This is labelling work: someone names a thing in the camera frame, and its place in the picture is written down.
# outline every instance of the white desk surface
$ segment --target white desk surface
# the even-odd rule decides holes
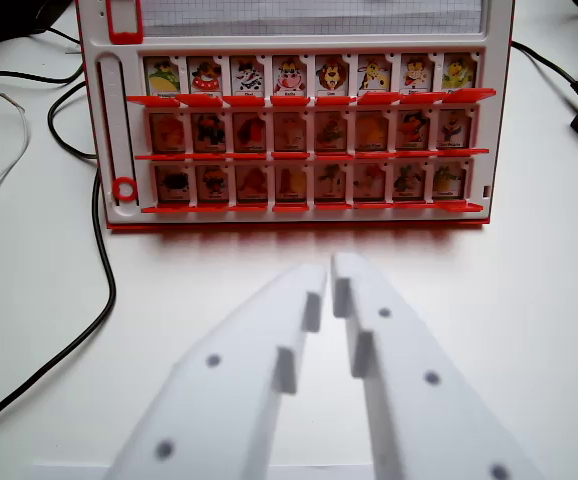
[[[73,9],[57,28],[76,34]],[[578,78],[569,0],[519,0],[514,38]],[[80,61],[67,47],[52,34],[10,41],[0,68],[66,76]],[[559,94],[578,101],[545,75],[512,52],[493,217],[483,228],[106,232],[116,308],[93,341],[0,416],[0,480],[34,461],[109,463],[187,348],[284,268],[327,263],[341,250],[380,265],[547,479],[578,480],[578,136]],[[94,170],[63,152],[46,125],[65,90],[0,79],[33,130],[0,191],[0,400],[107,298],[89,214]],[[93,151],[86,101],[71,104],[58,128]],[[17,114],[0,100],[0,168],[20,141]],[[370,461],[361,383],[327,304],[299,394],[283,402],[272,463]]]

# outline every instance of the character card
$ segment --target character card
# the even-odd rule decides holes
[[[454,92],[461,88],[472,88],[476,84],[476,62],[470,53],[445,53],[442,69],[442,89]]]
[[[400,93],[430,92],[433,88],[434,63],[426,53],[402,54]]]
[[[358,95],[388,92],[391,86],[391,62],[384,55],[358,55]]]
[[[196,167],[198,202],[224,203],[229,201],[227,172],[220,165]]]
[[[316,56],[316,96],[344,97],[349,91],[349,66],[342,55]]]
[[[222,69],[213,57],[187,57],[189,92],[222,95]]]
[[[353,167],[353,199],[358,202],[384,202],[385,172],[377,163]]]
[[[467,172],[460,162],[439,163],[433,175],[433,198],[463,198],[466,176]]]
[[[234,113],[234,150],[243,153],[266,151],[265,126],[265,121],[256,112]]]
[[[185,151],[185,128],[182,115],[152,113],[149,115],[151,149],[155,153]]]
[[[422,200],[425,196],[425,171],[419,163],[394,166],[393,199]]]
[[[293,97],[307,95],[307,66],[297,55],[273,57],[273,94]]]
[[[438,148],[467,148],[471,117],[464,110],[440,110]]]
[[[386,150],[388,126],[389,120],[380,111],[356,113],[356,150]]]
[[[399,111],[396,148],[426,150],[429,145],[429,119],[422,110]]]
[[[181,165],[157,165],[158,203],[189,203],[189,176]]]
[[[307,173],[302,164],[276,164],[276,202],[307,201]]]
[[[231,57],[230,61],[232,94],[264,97],[264,69],[256,57]]]
[[[344,202],[347,175],[338,163],[317,163],[314,166],[314,200]]]
[[[224,152],[225,122],[216,113],[191,115],[193,149],[198,153]]]
[[[347,121],[340,112],[316,112],[316,152],[347,151]]]
[[[273,115],[274,149],[278,152],[307,151],[307,122],[298,112]]]
[[[261,165],[238,165],[236,169],[237,199],[239,203],[266,202],[267,174]]]
[[[175,97],[180,93],[178,65],[169,57],[145,57],[144,64],[147,95]]]

